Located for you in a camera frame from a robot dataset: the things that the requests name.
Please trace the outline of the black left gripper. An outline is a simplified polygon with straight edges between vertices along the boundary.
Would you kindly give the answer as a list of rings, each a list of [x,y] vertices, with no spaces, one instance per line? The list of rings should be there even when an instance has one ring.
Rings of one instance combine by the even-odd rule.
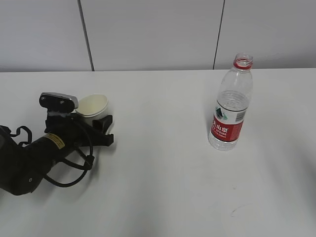
[[[55,135],[58,141],[64,143],[54,156],[65,158],[80,147],[109,147],[114,142],[114,136],[107,134],[112,123],[112,115],[93,120],[92,127],[78,121],[77,115],[48,116],[45,121],[45,133],[47,137]]]

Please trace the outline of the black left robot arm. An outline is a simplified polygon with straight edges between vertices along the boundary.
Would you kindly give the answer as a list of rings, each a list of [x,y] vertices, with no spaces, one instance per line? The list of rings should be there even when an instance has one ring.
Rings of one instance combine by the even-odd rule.
[[[93,167],[94,147],[109,147],[114,142],[113,134],[107,133],[112,123],[112,115],[93,120],[92,125],[75,114],[47,117],[45,135],[35,141],[26,126],[18,127],[14,134],[1,126],[1,189],[20,196],[32,193],[43,179],[61,188],[77,184]],[[81,170],[81,176],[70,183],[49,177],[52,167],[60,162]]]

